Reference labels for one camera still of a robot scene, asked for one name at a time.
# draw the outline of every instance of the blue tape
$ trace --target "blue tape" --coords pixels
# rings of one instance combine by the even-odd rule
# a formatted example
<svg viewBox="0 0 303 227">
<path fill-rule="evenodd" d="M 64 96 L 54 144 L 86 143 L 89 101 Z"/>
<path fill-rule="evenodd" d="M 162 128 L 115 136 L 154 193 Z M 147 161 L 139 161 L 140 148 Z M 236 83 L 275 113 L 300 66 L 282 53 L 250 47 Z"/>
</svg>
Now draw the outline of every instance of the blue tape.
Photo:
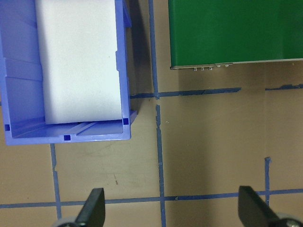
<svg viewBox="0 0 303 227">
<path fill-rule="evenodd" d="M 155 22 L 153 14 L 153 0 L 148 0 L 149 14 L 150 14 L 150 39 L 151 39 L 151 70 L 152 70 L 152 84 L 156 99 L 158 96 L 158 76 L 157 76 L 157 58 L 156 58 L 156 40 L 155 40 Z"/>
<path fill-rule="evenodd" d="M 133 98 L 155 98 L 155 94 L 154 93 L 139 93 L 139 94 L 130 96 L 130 98 L 131 99 L 133 99 Z"/>
<path fill-rule="evenodd" d="M 303 84 L 299 85 L 292 85 L 292 84 L 286 84 L 282 85 L 281 87 L 276 87 L 276 88 L 266 88 L 266 91 L 273 91 L 273 90 L 289 90 L 289 89 L 301 89 L 303 88 Z"/>
<path fill-rule="evenodd" d="M 241 90 L 241 87 L 220 88 L 220 89 L 210 89 L 210 90 L 169 91 L 169 92 L 160 92 L 159 97 L 194 96 L 194 95 L 234 93 L 234 92 L 239 92 L 240 90 Z"/>
<path fill-rule="evenodd" d="M 160 201 L 160 197 L 147 197 L 147 198 L 131 198 L 131 199 L 105 200 L 105 204 L 113 204 L 113 203 L 132 203 L 132 202 L 156 202 L 156 201 Z"/>
<path fill-rule="evenodd" d="M 133 98 L 160 98 L 160 97 L 173 97 L 173 96 L 197 96 L 197 95 L 211 95 L 211 94 L 222 94 L 222 93 L 235 93 L 241 91 L 241 87 L 233 88 L 220 88 L 220 89 L 209 89 L 209 90 L 191 90 L 191 91 L 168 91 L 159 92 L 158 95 L 155 93 L 139 93 L 130 96 Z"/>
<path fill-rule="evenodd" d="M 55 151 L 55 145 L 53 143 L 50 144 L 50 145 L 51 145 L 51 155 L 52 155 L 53 185 L 54 185 L 54 191 L 55 191 L 57 218 L 61 219 L 62 212 L 61 212 L 61 202 L 60 202 L 60 194 L 59 194 L 58 173 L 57 173 L 57 171 L 55 171 L 55 167 L 56 167 L 56 164 L 57 164 L 56 151 Z"/>
<path fill-rule="evenodd" d="M 279 194 L 295 194 L 303 193 L 303 188 L 300 189 L 286 189 L 286 190 L 274 190 L 269 192 L 270 195 Z M 259 191 L 258 195 L 267 195 L 267 191 Z M 223 199 L 238 197 L 237 192 L 233 193 L 221 193 L 221 194 L 209 194 L 209 195 L 183 195 L 183 196 L 166 196 L 166 197 L 147 197 L 147 198 L 131 198 L 131 199 L 116 199 L 105 200 L 106 204 L 113 203 L 132 203 L 132 202 L 156 202 L 160 201 L 161 204 L 161 217 L 165 223 L 165 201 L 190 201 L 190 200 L 211 200 L 211 199 Z M 67 201 L 61 202 L 61 206 L 83 206 L 85 201 Z M 1 204 L 1 208 L 26 208 L 26 207 L 54 207 L 57 206 L 56 202 L 36 202 L 36 203 L 15 203 L 15 204 Z"/>
<path fill-rule="evenodd" d="M 69 202 L 61 202 L 61 206 L 83 206 L 85 201 L 69 201 Z"/>
<path fill-rule="evenodd" d="M 162 227 L 166 227 L 165 215 L 165 197 L 164 197 L 164 172 L 163 172 L 163 156 L 162 156 L 162 134 L 161 134 L 161 113 L 160 106 L 156 105 L 156 124 L 157 124 L 157 148 L 158 148 L 158 163 L 159 163 L 159 186 L 160 186 L 160 208 Z"/>
<path fill-rule="evenodd" d="M 270 181 L 269 181 L 269 164 L 271 163 L 271 158 L 265 158 L 265 201 L 266 204 L 269 206 L 269 197 L 270 197 Z"/>
<path fill-rule="evenodd" d="M 271 194 L 271 195 L 296 194 L 296 193 L 303 193 L 303 188 L 299 188 L 299 189 L 285 189 L 285 190 L 273 190 L 273 191 L 270 191 L 270 194 Z"/>
<path fill-rule="evenodd" d="M 27 208 L 27 207 L 54 207 L 55 202 L 32 202 L 32 203 L 14 203 L 14 204 L 1 204 L 1 208 Z"/>
</svg>

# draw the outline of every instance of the blue plastic bin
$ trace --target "blue plastic bin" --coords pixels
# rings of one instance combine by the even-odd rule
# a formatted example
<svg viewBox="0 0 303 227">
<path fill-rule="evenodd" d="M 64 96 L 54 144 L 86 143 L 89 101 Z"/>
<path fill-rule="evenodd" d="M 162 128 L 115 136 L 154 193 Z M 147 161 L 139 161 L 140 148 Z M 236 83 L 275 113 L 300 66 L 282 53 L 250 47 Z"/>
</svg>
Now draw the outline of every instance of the blue plastic bin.
<svg viewBox="0 0 303 227">
<path fill-rule="evenodd" d="M 136 112 L 130 111 L 125 28 L 131 20 L 123 0 L 115 0 L 122 119 L 45 124 L 35 0 L 0 1 L 0 85 L 8 145 L 128 140 Z"/>
</svg>

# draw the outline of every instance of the white foam block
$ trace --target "white foam block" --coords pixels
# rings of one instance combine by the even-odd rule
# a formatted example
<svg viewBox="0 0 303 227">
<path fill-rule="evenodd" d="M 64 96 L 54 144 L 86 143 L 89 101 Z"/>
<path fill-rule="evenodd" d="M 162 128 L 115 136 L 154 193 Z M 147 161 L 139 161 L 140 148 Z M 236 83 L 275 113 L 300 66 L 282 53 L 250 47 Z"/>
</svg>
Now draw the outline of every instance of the white foam block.
<svg viewBox="0 0 303 227">
<path fill-rule="evenodd" d="M 122 119 L 114 0 L 36 0 L 47 124 Z"/>
</svg>

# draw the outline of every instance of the tan floor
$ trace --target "tan floor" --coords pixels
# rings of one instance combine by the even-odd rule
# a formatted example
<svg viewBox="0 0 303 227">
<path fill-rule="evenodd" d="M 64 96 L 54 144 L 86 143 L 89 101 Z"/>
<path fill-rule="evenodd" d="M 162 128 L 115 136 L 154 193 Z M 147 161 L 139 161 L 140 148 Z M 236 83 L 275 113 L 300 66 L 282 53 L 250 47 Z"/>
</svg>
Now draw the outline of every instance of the tan floor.
<svg viewBox="0 0 303 227">
<path fill-rule="evenodd" d="M 148 1 L 132 0 L 130 7 L 131 94 L 152 93 Z M 234 193 L 239 185 L 264 191 L 267 156 L 272 158 L 271 190 L 303 189 L 303 89 L 265 91 L 303 84 L 303 62 L 171 71 L 167 1 L 154 0 L 154 17 L 159 92 L 241 91 L 132 99 L 139 114 L 131 140 L 56 144 L 61 201 L 84 201 L 94 187 L 104 187 L 108 200 L 160 196 L 156 105 L 165 196 Z M 6 146 L 1 114 L 0 119 L 0 226 L 50 226 L 57 219 L 50 145 Z M 51 206 L 2 206 L 42 202 Z M 301 193 L 271 195 L 270 204 L 274 211 L 303 219 Z M 165 201 L 165 207 L 168 227 L 242 226 L 236 197 Z M 76 216 L 80 209 L 62 206 L 62 216 Z M 107 204 L 106 212 L 106 227 L 161 226 L 159 201 Z"/>
</svg>

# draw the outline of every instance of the blue tape line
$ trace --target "blue tape line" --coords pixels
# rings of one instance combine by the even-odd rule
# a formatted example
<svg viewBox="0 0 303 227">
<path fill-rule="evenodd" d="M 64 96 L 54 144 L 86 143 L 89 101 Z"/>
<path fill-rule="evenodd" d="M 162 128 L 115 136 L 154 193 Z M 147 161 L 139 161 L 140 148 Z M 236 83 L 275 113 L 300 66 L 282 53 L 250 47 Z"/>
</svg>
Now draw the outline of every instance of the blue tape line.
<svg viewBox="0 0 303 227">
<path fill-rule="evenodd" d="M 285 189 L 285 190 L 273 190 L 273 191 L 270 191 L 270 194 L 271 194 L 271 195 L 295 194 L 295 193 L 303 193 L 303 188 L 299 188 L 299 189 Z"/>
<path fill-rule="evenodd" d="M 191 90 L 191 91 L 169 91 L 159 92 L 158 96 L 154 93 L 139 93 L 130 96 L 133 98 L 160 98 L 160 97 L 173 97 L 173 96 L 194 96 L 194 95 L 211 95 L 211 94 L 222 94 L 222 93 L 235 93 L 241 91 L 241 87 L 233 88 L 220 88 L 220 89 L 209 89 L 209 90 Z"/>
<path fill-rule="evenodd" d="M 165 215 L 165 197 L 164 197 L 164 172 L 163 172 L 163 156 L 162 156 L 162 134 L 161 134 L 161 113 L 160 106 L 156 105 L 156 123 L 157 123 L 157 148 L 158 148 L 158 163 L 159 163 L 159 186 L 160 186 L 160 208 L 162 227 L 166 227 Z"/>
<path fill-rule="evenodd" d="M 270 197 L 270 182 L 269 182 L 269 164 L 271 163 L 271 158 L 265 158 L 265 192 L 266 192 L 266 204 L 269 206 L 269 197 Z"/>
<path fill-rule="evenodd" d="M 169 92 L 160 92 L 159 97 L 222 94 L 222 93 L 239 92 L 240 90 L 241 87 L 220 88 L 220 89 L 210 89 L 210 90 L 169 91 Z"/>
<path fill-rule="evenodd" d="M 31 203 L 14 203 L 14 204 L 1 204 L 1 208 L 27 208 L 27 207 L 54 207 L 55 202 L 31 202 Z"/>
<path fill-rule="evenodd" d="M 295 194 L 303 193 L 303 188 L 300 189 L 285 189 L 285 190 L 274 190 L 270 191 L 270 195 L 281 195 L 281 194 Z M 257 192 L 258 195 L 266 195 L 266 191 Z M 166 196 L 166 197 L 147 197 L 147 198 L 131 198 L 131 199 L 116 199 L 116 200 L 105 200 L 106 204 L 113 203 L 132 203 L 132 202 L 156 202 L 160 201 L 162 205 L 164 201 L 190 201 L 190 200 L 211 200 L 211 199 L 223 199 L 223 198 L 234 198 L 238 197 L 238 193 L 222 193 L 222 194 L 209 194 L 209 195 L 183 195 L 183 196 Z M 61 202 L 61 206 L 83 206 L 85 201 L 67 201 Z M 27 208 L 27 207 L 54 207 L 56 202 L 36 202 L 36 203 L 15 203 L 15 204 L 1 204 L 1 208 Z M 161 211 L 165 212 L 165 207 L 161 206 Z"/>
<path fill-rule="evenodd" d="M 61 206 L 83 206 L 85 201 L 69 201 L 69 202 L 61 202 Z"/>
<path fill-rule="evenodd" d="M 132 95 L 130 96 L 130 98 L 154 98 L 155 95 L 154 93 L 139 93 L 139 94 L 136 94 L 136 95 Z"/>
<path fill-rule="evenodd" d="M 148 0 L 149 14 L 150 14 L 150 39 L 151 39 L 151 70 L 152 70 L 152 84 L 156 99 L 158 96 L 158 76 L 157 76 L 157 59 L 156 59 L 156 39 L 155 39 L 155 22 L 153 14 L 153 0 Z"/>
<path fill-rule="evenodd" d="M 132 203 L 132 202 L 156 202 L 156 201 L 160 201 L 160 197 L 105 200 L 105 204 Z"/>
<path fill-rule="evenodd" d="M 276 88 L 266 88 L 266 91 L 273 91 L 273 90 L 289 90 L 289 89 L 301 89 L 303 88 L 303 84 L 299 85 L 292 85 L 292 84 L 286 84 L 282 85 L 281 87 L 276 87 Z"/>
<path fill-rule="evenodd" d="M 57 208 L 57 218 L 61 219 L 61 202 L 60 202 L 60 194 L 59 194 L 59 181 L 58 181 L 58 173 L 55 171 L 55 167 L 57 164 L 56 159 L 56 151 L 55 145 L 52 143 L 51 145 L 51 155 L 52 155 L 52 166 L 53 166 L 53 185 L 55 190 L 55 199 L 56 199 L 56 208 Z"/>
</svg>

